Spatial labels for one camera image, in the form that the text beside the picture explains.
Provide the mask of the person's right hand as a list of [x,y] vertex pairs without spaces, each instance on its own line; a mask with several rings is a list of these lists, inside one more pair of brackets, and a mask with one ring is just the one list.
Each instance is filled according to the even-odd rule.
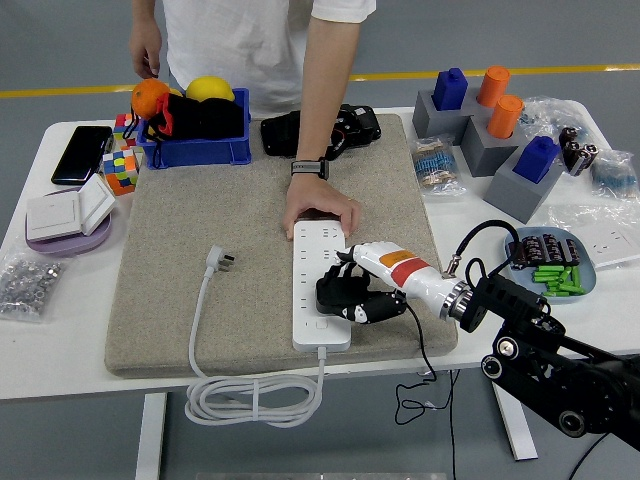
[[142,79],[157,78],[160,72],[162,37],[154,18],[133,18],[129,52],[134,72]]

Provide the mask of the person's left hand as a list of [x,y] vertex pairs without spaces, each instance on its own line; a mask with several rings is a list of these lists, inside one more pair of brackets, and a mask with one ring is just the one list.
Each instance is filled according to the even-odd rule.
[[336,215],[346,237],[360,225],[362,208],[358,201],[342,194],[314,174],[294,174],[286,194],[282,227],[286,238],[294,237],[294,224],[309,209]]

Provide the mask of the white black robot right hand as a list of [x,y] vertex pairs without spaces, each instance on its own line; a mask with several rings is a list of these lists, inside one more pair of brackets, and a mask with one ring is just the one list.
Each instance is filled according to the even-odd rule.
[[421,300],[446,320],[466,289],[462,280],[444,276],[393,242],[357,244],[336,256],[339,262],[316,282],[316,309],[355,323],[399,316],[409,299]]

